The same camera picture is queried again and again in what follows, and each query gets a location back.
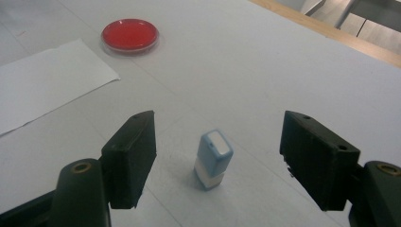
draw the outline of red round dish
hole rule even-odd
[[[107,25],[101,34],[103,42],[110,49],[136,52],[151,48],[156,44],[157,28],[143,20],[123,19]]]

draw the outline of white table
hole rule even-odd
[[[155,24],[144,56],[106,54],[122,18]],[[100,149],[133,114],[154,110],[158,156],[136,210],[113,226],[347,226],[323,213],[279,155],[285,110],[308,114],[370,160],[401,166],[401,71],[244,0],[2,0],[0,64],[81,38],[122,78],[0,138],[0,213],[56,186],[61,168]],[[235,155],[203,192],[201,135],[221,129]]]

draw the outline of red lid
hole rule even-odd
[[[157,28],[143,20],[123,19],[103,29],[103,42],[117,51],[138,51],[152,47],[158,38]]]

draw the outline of blue and white block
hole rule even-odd
[[[220,131],[209,131],[201,137],[195,171],[206,190],[221,183],[233,154]]]

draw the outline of sheet of paper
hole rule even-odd
[[[0,135],[119,79],[81,40],[0,67]]]

